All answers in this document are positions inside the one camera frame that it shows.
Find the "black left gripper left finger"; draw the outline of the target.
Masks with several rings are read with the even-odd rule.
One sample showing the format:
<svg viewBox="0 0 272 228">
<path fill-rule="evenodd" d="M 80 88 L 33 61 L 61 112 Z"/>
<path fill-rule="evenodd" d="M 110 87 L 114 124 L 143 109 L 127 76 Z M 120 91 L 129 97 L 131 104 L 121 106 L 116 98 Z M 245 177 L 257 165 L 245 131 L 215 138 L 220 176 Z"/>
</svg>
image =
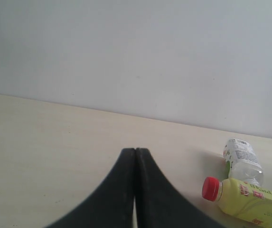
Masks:
<svg viewBox="0 0 272 228">
<path fill-rule="evenodd" d="M 125 148 L 101 182 L 80 205 L 49 228 L 132 228 L 136 151 Z"/>
</svg>

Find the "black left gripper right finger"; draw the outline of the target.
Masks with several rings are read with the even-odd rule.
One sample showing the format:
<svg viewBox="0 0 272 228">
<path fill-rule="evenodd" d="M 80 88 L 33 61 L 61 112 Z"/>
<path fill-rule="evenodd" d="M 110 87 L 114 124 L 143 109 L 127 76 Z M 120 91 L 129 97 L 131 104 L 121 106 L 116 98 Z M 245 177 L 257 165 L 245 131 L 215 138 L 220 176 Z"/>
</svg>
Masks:
<svg viewBox="0 0 272 228">
<path fill-rule="evenodd" d="M 136 149 L 134 197 L 139 228 L 220 228 L 168 181 L 150 151 Z"/>
</svg>

